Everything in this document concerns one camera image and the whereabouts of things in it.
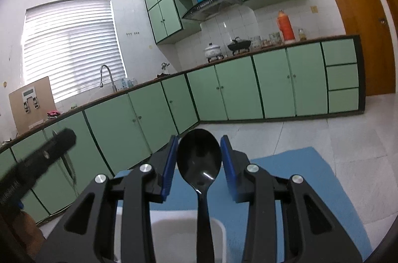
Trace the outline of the person's left hand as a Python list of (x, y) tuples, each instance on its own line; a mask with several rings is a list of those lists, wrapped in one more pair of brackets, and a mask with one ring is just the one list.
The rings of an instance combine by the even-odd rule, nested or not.
[(46, 239), (34, 219), (25, 211), (19, 211), (12, 226), (29, 257), (35, 259)]

